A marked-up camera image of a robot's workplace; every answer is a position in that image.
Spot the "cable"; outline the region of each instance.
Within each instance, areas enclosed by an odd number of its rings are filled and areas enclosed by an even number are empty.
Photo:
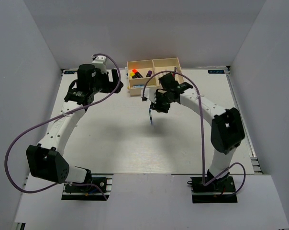
[[[95,188],[94,190],[91,190],[90,192],[87,192],[87,193],[85,194],[85,196],[89,196],[90,194],[94,193],[95,191],[97,191],[96,188]]]
[[[225,193],[225,187],[223,188],[223,190],[220,194],[214,195],[213,197],[215,197],[215,198],[221,197],[223,195],[223,193]]]
[[[93,103],[88,104],[88,105],[85,105],[85,106],[83,106],[83,107],[70,110],[69,112],[66,113],[67,115],[68,115],[68,114],[71,114],[71,113],[74,113],[74,112],[76,112],[76,111],[79,111],[79,110],[81,110],[81,109],[87,109],[87,108],[89,108],[89,107],[91,107],[91,106],[93,106],[93,105],[95,105],[95,104],[99,104],[99,103],[105,101],[107,98],[109,98],[110,96],[112,96],[112,95],[117,91],[117,89],[119,88],[120,82],[121,82],[121,74],[120,74],[120,70],[119,70],[119,67],[118,67],[117,63],[116,63],[110,56],[108,56],[108,55],[106,55],[106,54],[98,53],[98,54],[94,54],[93,57],[99,56],[99,55],[107,57],[107,58],[108,58],[109,60],[111,60],[111,61],[113,62],[113,64],[115,65],[115,67],[116,67],[116,69],[117,69],[117,71],[118,71],[118,78],[119,78],[119,79],[118,79],[118,84],[116,85],[115,89],[114,89],[110,94],[108,94],[106,97],[102,98],[101,100],[99,100],[99,101],[97,101],[97,102],[93,102]],[[37,124],[37,125],[29,128],[29,129],[27,129],[26,131],[24,131],[24,132],[22,132],[21,134],[19,134],[19,135],[12,141],[12,143],[9,145],[9,147],[8,147],[8,149],[7,149],[7,151],[6,151],[6,154],[5,154],[5,158],[4,158],[4,169],[5,169],[6,176],[7,176],[7,178],[9,179],[10,183],[11,183],[17,190],[19,190],[20,192],[27,193],[27,194],[39,193],[39,192],[41,192],[41,191],[44,191],[44,190],[46,190],[46,189],[48,189],[48,188],[51,188],[51,187],[57,185],[57,183],[52,184],[52,185],[49,185],[48,187],[41,188],[41,189],[38,189],[38,190],[33,190],[33,191],[27,191],[27,190],[24,190],[23,188],[20,188],[20,187],[14,182],[14,180],[12,179],[12,177],[11,177],[11,175],[10,175],[10,172],[9,172],[9,169],[8,169],[8,158],[9,158],[9,154],[10,154],[10,151],[11,151],[12,147],[14,146],[14,144],[15,144],[23,135],[27,134],[28,132],[32,131],[33,129],[36,129],[36,128],[40,127],[40,126],[43,126],[43,125],[45,125],[45,124],[48,124],[48,123],[50,123],[50,122],[52,122],[52,121],[55,121],[55,120],[57,120],[57,119],[60,119],[60,118],[62,118],[62,117],[64,117],[63,114],[58,115],[58,116],[56,116],[56,117],[53,117],[53,118],[51,118],[51,119],[49,119],[49,120],[47,120],[47,121],[44,121],[44,122],[42,122],[42,123],[40,123],[40,124]]]
[[[142,97],[144,98],[145,96],[145,88],[147,86],[147,84],[149,83],[149,81],[154,78],[155,76],[157,76],[158,74],[161,74],[161,73],[175,73],[175,74],[178,74],[180,76],[182,76],[183,78],[187,79],[190,81],[190,83],[193,85],[193,87],[195,88],[196,92],[197,92],[197,95],[200,95],[200,91],[197,87],[197,85],[187,76],[185,76],[184,74],[182,73],[179,73],[179,72],[176,72],[176,71],[171,71],[171,70],[165,70],[165,71],[160,71],[156,74],[153,74],[149,79],[148,81],[144,84],[144,89],[143,89],[143,95]],[[232,195],[235,195],[236,193],[238,193],[242,186],[244,185],[245,183],[245,178],[246,178],[246,172],[245,172],[245,168],[244,166],[241,164],[241,163],[238,163],[238,162],[235,162],[233,163],[230,167],[224,169],[221,173],[219,173],[218,175],[216,175],[214,178],[212,178],[210,181],[208,181],[207,183],[205,183],[205,143],[204,143],[204,118],[203,118],[203,108],[202,108],[202,101],[201,101],[201,97],[199,96],[198,97],[198,100],[199,100],[199,111],[200,111],[200,124],[201,124],[201,147],[202,147],[202,184],[204,186],[208,186],[210,183],[212,183],[214,180],[216,180],[219,176],[221,176],[224,172],[228,171],[230,168],[232,168],[234,165],[236,164],[239,164],[243,171],[244,171],[244,180],[243,180],[243,183],[242,185],[239,187],[239,189],[234,192],[233,194],[230,194],[230,196]]]
[[[100,193],[102,194],[104,199],[107,200],[107,197],[104,194],[104,192],[95,184],[76,184],[76,183],[71,183],[70,185],[73,185],[73,186],[94,186],[95,188],[97,188],[100,191]]]

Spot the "marker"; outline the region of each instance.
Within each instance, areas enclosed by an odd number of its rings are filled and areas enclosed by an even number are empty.
[[[150,123],[151,123],[151,125],[152,125],[152,124],[153,124],[153,120],[152,120],[151,109],[149,109],[149,116],[150,116]]]
[[[137,78],[143,78],[143,76],[136,69],[133,69],[132,71],[137,76]]]
[[[176,72],[176,71],[177,71],[177,68],[174,67],[174,72]],[[175,78],[175,73],[172,73],[172,76]]]
[[[136,76],[133,72],[130,73],[130,75],[131,75],[131,77],[132,77],[133,79],[137,78],[137,76]]]
[[[152,75],[152,71],[149,70],[145,77],[149,78],[151,75]]]

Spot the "purple marker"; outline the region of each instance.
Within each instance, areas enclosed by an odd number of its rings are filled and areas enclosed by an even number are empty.
[[[145,77],[149,78],[151,75],[152,75],[152,71],[149,70]]]
[[[177,68],[174,67],[174,72],[176,72],[176,71],[177,71]],[[175,78],[175,73],[172,73],[172,75],[173,75],[173,77]]]

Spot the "black mounting plate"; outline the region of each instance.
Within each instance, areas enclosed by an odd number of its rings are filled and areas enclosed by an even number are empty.
[[[106,177],[92,177],[91,181],[93,184],[98,186],[102,192],[106,193],[106,186],[107,186],[107,179]],[[70,186],[69,184],[65,185],[64,191],[66,194],[62,194],[62,200],[101,200],[105,201],[105,198],[102,195],[88,195],[85,196],[87,192],[92,191],[95,189],[93,186]]]
[[[191,177],[192,203],[237,203],[236,195],[216,195],[212,193],[234,193],[236,191],[233,177],[229,176],[222,183],[215,186],[203,186],[202,177]]]

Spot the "cable tie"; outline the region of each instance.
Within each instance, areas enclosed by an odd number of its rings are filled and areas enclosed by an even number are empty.
[[[71,115],[70,115],[70,114],[66,114],[66,113],[64,112],[64,110],[62,111],[62,115],[63,115],[63,116],[67,116],[67,117],[71,117]]]
[[[204,94],[200,94],[200,95],[197,94],[196,100],[197,100],[199,97],[204,97]]]

